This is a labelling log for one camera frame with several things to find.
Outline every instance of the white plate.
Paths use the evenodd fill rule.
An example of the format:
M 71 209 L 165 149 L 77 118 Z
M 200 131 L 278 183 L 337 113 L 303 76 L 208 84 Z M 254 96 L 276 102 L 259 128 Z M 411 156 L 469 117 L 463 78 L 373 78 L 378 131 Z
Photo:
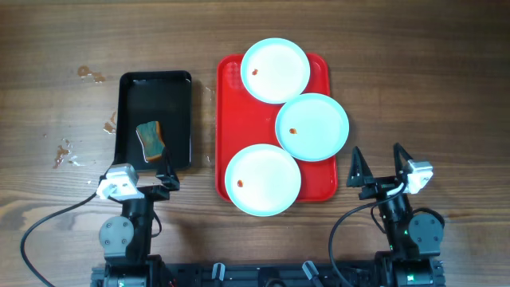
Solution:
M 283 149 L 255 144 L 240 150 L 230 160 L 225 186 L 240 210 L 255 216 L 272 216 L 296 200 L 301 173 L 296 161 Z
M 289 154 L 315 162 L 334 156 L 342 148 L 349 134 L 349 120 L 336 100 L 308 93 L 281 107 L 275 132 Z
M 310 63 L 291 41 L 265 39 L 251 46 L 242 58 L 241 79 L 258 100 L 282 104 L 304 91 L 310 80 Z

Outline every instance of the red tray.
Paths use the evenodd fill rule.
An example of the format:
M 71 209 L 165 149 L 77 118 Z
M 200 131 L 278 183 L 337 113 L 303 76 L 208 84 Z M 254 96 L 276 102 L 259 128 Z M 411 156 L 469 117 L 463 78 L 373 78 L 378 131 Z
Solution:
M 266 104 L 249 94 L 241 81 L 244 55 L 230 55 L 218 64 L 216 102 L 216 191 L 226 201 L 225 171 L 241 149 L 253 144 L 280 146 L 274 124 L 283 104 Z M 314 53 L 310 61 L 310 81 L 304 92 L 329 94 L 328 65 Z M 338 187 L 336 158 L 309 163 L 296 159 L 301 170 L 298 202 L 319 202 L 331 198 Z

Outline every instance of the wood grain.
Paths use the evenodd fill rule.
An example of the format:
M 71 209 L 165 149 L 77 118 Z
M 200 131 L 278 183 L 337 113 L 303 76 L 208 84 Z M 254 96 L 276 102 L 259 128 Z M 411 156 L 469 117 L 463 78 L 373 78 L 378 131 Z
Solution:
M 116 110 L 120 76 L 172 69 L 194 78 L 194 164 L 179 173 L 181 191 L 156 204 L 163 233 L 152 251 L 166 262 L 327 261 L 333 223 L 361 204 L 359 191 L 344 187 L 350 150 L 358 145 L 375 175 L 390 175 L 398 141 L 434 165 L 411 203 L 445 216 L 448 286 L 510 282 L 508 3 L 22 3 L 0 6 L 1 286 L 41 284 L 19 254 L 24 230 L 85 199 L 111 163 L 115 136 L 103 126 Z M 337 157 L 333 199 L 254 218 L 214 191 L 215 68 L 267 37 L 324 57 L 351 134 Z M 82 80 L 82 65 L 106 81 Z M 62 139 L 83 166 L 52 169 Z M 86 286 L 90 269 L 104 262 L 99 228 L 119 213 L 94 199 L 34 231 L 28 255 L 54 284 Z M 368 212 L 349 218 L 335 242 L 337 258 L 385 249 Z

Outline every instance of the green scrubbing pad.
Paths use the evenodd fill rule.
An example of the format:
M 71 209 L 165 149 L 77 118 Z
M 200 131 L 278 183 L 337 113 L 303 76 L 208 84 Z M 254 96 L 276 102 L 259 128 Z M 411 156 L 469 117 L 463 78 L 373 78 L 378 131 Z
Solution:
M 161 136 L 161 127 L 158 121 L 148 122 L 136 127 L 136 134 L 142 143 L 143 157 L 146 162 L 161 159 L 165 143 Z

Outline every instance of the plate rim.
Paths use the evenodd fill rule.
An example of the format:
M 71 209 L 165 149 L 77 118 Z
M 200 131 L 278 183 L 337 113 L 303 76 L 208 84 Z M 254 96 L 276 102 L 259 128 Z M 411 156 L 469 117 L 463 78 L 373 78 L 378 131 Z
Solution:
M 297 188 L 296 196 L 294 196 L 292 201 L 289 201 L 289 204 L 286 205 L 285 208 L 283 208 L 283 209 L 281 209 L 281 210 L 279 210 L 277 212 L 272 212 L 272 213 L 267 213 L 267 214 L 254 214 L 253 212 L 248 212 L 246 210 L 243 210 L 242 208 L 240 208 L 240 205 L 241 205 L 240 202 L 235 197 L 233 197 L 233 192 L 230 191 L 230 185 L 227 183 L 227 177 L 228 177 L 229 174 L 232 173 L 233 162 L 234 162 L 234 160 L 236 159 L 237 156 L 241 156 L 241 155 L 244 155 L 247 152 L 251 152 L 250 151 L 251 149 L 257 149 L 257 150 L 260 150 L 260 149 L 269 149 L 269 150 L 272 150 L 272 151 L 276 151 L 279 154 L 283 155 L 292 164 L 292 169 L 296 171 L 296 174 L 297 174 L 297 179 L 296 180 L 299 182 L 299 186 Z M 227 165 L 226 170 L 225 170 L 225 178 L 223 180 L 225 181 L 226 193 L 229 196 L 229 198 L 232 201 L 232 203 L 239 210 L 241 210 L 242 212 L 245 212 L 246 214 L 250 214 L 250 215 L 253 215 L 253 216 L 257 216 L 257 217 L 274 216 L 274 215 L 280 214 L 283 211 L 287 210 L 293 203 L 296 202 L 297 196 L 299 195 L 300 190 L 301 190 L 301 170 L 300 170 L 299 166 L 297 165 L 296 160 L 285 149 L 283 149 L 281 147 L 277 147 L 276 145 L 268 144 L 268 143 L 256 143 L 256 144 L 252 144 L 252 145 L 250 145 L 248 147 L 245 147 L 245 148 L 241 149 L 240 151 L 238 151 L 232 157 L 232 159 L 229 161 L 229 164 Z
M 280 133 L 278 132 L 278 126 L 279 126 L 279 123 L 281 121 L 281 117 L 284 114 L 285 110 L 289 109 L 290 106 L 292 106 L 293 104 L 295 104 L 297 102 L 300 102 L 300 101 L 303 101 L 303 100 L 308 100 L 308 99 L 311 99 L 311 98 L 325 100 L 328 104 L 332 104 L 333 106 L 335 106 L 334 107 L 335 110 L 339 111 L 339 114 L 340 114 L 340 117 L 342 118 L 342 121 L 344 123 L 346 123 L 346 125 L 347 125 L 347 129 L 344 129 L 345 132 L 340 133 L 340 136 L 342 136 L 344 139 L 343 139 L 343 142 L 339 145 L 338 151 L 335 151 L 334 153 L 332 153 L 330 155 L 327 155 L 326 157 L 318 158 L 318 159 L 305 159 L 305 158 L 302 158 L 302 157 L 299 157 L 297 155 L 292 154 L 290 151 L 288 151 L 285 148 L 285 145 L 283 144 L 283 140 L 281 140 L 280 137 L 279 137 Z M 342 105 L 340 105 L 340 103 L 337 102 L 332 97 L 324 95 L 324 94 L 321 94 L 321 93 L 317 93 L 317 92 L 308 92 L 308 93 L 301 94 L 300 96 L 298 96 L 298 97 L 288 101 L 287 103 L 285 103 L 281 107 L 280 111 L 278 111 L 277 118 L 276 118 L 275 123 L 274 123 L 275 136 L 277 137 L 278 144 L 281 146 L 281 148 L 284 149 L 287 153 L 289 153 L 293 158 L 298 159 L 298 160 L 303 160 L 303 161 L 309 162 L 309 163 L 323 161 L 323 160 L 329 159 L 332 156 L 336 155 L 342 149 L 342 147 L 345 145 L 345 143 L 347 142 L 347 138 L 349 137 L 349 131 L 350 131 L 349 129 L 350 129 L 349 128 L 349 118 L 347 117 L 347 113 L 345 112 L 345 109 L 343 109 Z
M 295 51 L 297 53 L 299 58 L 304 63 L 307 63 L 307 65 L 305 65 L 305 71 L 304 71 L 304 73 L 305 73 L 304 78 L 306 78 L 306 81 L 301 82 L 299 92 L 290 100 L 293 100 L 296 97 L 298 97 L 299 95 L 301 95 L 303 93 L 303 91 L 306 89 L 306 87 L 308 86 L 308 82 L 310 81 L 310 76 L 311 76 L 310 60 L 308 59 L 306 53 L 302 50 L 302 48 L 299 47 L 293 41 L 290 41 L 290 40 L 287 40 L 284 38 L 279 38 L 279 37 L 271 37 L 271 38 L 266 38 L 264 40 L 258 41 L 257 43 L 255 43 L 251 47 L 249 47 L 248 51 L 246 51 L 245 55 L 243 56 L 243 58 L 241 60 L 241 68 L 240 68 L 239 73 L 241 73 L 241 81 L 242 81 L 243 86 L 248 91 L 248 93 L 251 96 L 253 96 L 255 99 L 257 99 L 261 102 L 267 103 L 267 104 L 283 104 L 283 103 L 289 102 L 290 100 L 286 100 L 286 101 L 267 100 L 267 99 L 261 98 L 260 95 L 253 92 L 253 90 L 248 85 L 248 79 L 246 78 L 247 74 L 244 73 L 245 69 L 247 69 L 247 64 L 246 64 L 246 62 L 248 61 L 247 59 L 249 59 L 249 57 L 251 57 L 251 55 L 254 54 L 260 48 L 263 48 L 263 47 L 265 47 L 267 45 L 271 45 L 271 44 L 284 44 L 284 45 L 290 47 L 293 51 Z

